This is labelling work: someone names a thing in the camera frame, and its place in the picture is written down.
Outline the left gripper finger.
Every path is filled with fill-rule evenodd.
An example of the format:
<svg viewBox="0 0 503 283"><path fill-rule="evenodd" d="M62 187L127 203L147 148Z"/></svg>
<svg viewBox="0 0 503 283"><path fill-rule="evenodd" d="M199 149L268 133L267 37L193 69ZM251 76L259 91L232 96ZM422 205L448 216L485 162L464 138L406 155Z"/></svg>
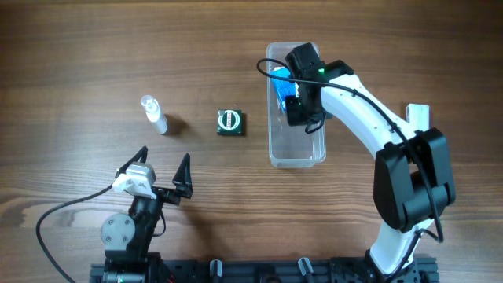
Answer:
<svg viewBox="0 0 503 283"><path fill-rule="evenodd" d="M123 174L126 172L126 169L133 163L133 162L140 162L144 163L147 160L148 156L148 148L146 145L142 146L138 152L131 157L123 166L121 166L117 172L116 172L116 177L118 177L120 174Z"/></svg>
<svg viewBox="0 0 503 283"><path fill-rule="evenodd" d="M178 167L172 183L177 187L182 187L185 189L192 189L192 178L190 172L190 155L186 153L183 156L182 162Z"/></svg>

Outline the blue medicine box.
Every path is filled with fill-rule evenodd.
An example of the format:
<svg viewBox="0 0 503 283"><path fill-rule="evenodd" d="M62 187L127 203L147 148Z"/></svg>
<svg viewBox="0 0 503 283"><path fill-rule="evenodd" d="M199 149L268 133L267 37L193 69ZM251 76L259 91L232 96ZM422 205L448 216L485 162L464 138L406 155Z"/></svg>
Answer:
<svg viewBox="0 0 503 283"><path fill-rule="evenodd" d="M290 72L284 67L275 67L270 74L287 79L291 78ZM272 79L272 82L277 95L278 108L283 113L286 113L286 98L298 97L298 86L296 83L290 83L278 79Z"/></svg>

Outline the dark green square box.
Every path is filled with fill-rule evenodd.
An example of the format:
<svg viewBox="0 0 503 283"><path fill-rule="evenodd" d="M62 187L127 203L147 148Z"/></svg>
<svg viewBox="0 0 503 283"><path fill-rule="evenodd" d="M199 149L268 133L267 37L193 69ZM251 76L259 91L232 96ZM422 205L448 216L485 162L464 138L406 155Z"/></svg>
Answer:
<svg viewBox="0 0 503 283"><path fill-rule="evenodd" d="M242 111L235 109L219 109L217 134L222 136L242 135Z"/></svg>

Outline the white green Panadol box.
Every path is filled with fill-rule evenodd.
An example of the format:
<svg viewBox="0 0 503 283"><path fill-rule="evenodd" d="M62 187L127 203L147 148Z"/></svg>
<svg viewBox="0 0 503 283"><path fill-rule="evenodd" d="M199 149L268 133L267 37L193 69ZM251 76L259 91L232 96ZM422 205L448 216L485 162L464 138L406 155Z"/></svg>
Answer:
<svg viewBox="0 0 503 283"><path fill-rule="evenodd" d="M406 106L406 121L418 130L430 128L430 107L428 105L408 104Z"/></svg>

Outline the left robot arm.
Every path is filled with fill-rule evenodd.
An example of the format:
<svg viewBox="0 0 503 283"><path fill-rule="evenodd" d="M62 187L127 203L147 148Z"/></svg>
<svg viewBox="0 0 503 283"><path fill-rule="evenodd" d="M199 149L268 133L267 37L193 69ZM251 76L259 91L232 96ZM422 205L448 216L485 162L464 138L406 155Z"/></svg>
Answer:
<svg viewBox="0 0 503 283"><path fill-rule="evenodd" d="M105 245L105 263L93 266L91 282L175 282L160 253L150 252L156 225L164 221L163 206L178 205L193 195L191 157L186 153L173 179L173 189L155 186L156 174L146 162L148 149L142 147L117 170L112 188L133 197L127 213L108 217L101 227Z"/></svg>

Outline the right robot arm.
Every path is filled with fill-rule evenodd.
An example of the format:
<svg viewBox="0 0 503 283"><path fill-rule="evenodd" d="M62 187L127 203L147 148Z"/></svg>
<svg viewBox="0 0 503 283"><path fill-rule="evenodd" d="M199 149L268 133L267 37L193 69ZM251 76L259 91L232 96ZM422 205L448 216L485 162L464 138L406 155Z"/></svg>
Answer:
<svg viewBox="0 0 503 283"><path fill-rule="evenodd" d="M394 114L352 68L343 61L326 64L310 42L285 61L298 87L285 102L288 124L311 134L335 116L373 156L373 201L383 223L367 257L380 280L393 281L412 265L424 235L444 240L440 216L456 197L446 137Z"/></svg>

